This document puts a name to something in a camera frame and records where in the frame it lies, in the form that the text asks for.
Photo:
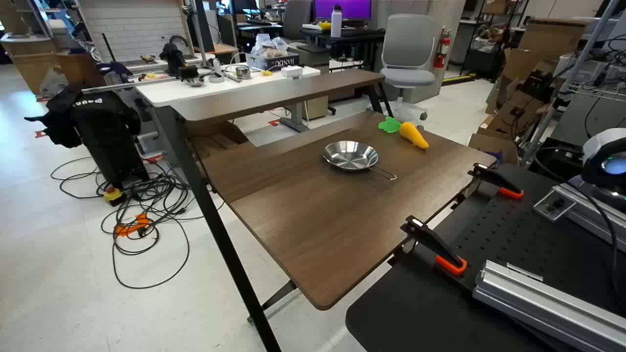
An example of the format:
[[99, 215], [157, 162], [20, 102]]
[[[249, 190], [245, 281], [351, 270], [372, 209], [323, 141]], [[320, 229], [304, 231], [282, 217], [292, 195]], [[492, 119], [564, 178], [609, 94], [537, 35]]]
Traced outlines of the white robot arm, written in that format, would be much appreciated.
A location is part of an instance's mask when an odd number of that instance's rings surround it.
[[626, 127], [605, 129], [584, 145], [584, 180], [626, 192]]

